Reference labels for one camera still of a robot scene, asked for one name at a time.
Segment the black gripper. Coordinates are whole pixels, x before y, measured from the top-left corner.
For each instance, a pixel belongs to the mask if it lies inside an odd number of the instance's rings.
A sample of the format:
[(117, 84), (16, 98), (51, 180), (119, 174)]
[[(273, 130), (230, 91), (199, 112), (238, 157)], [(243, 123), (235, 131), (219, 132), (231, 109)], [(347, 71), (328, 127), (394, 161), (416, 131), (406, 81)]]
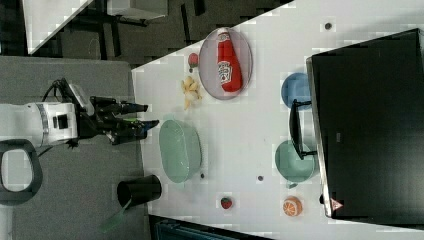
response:
[(124, 121), (120, 114), (146, 112), (147, 105), (117, 101), (114, 98), (91, 96), (90, 103), (94, 113), (81, 110), (77, 115), (78, 138), (90, 139), (97, 135), (105, 135), (112, 145), (145, 139), (150, 129), (159, 124), (159, 120)]

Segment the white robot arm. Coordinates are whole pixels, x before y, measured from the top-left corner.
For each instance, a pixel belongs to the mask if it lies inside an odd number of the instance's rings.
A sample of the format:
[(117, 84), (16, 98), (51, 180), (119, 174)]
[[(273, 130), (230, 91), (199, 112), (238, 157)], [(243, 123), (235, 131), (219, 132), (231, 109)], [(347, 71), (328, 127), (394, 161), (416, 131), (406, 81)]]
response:
[(90, 98), (79, 103), (38, 102), (1, 106), (1, 139), (25, 139), (34, 147), (66, 144), (76, 147), (83, 139), (105, 135), (113, 145), (145, 139), (157, 120), (128, 120), (129, 113), (145, 112), (146, 105), (119, 102), (114, 98)]

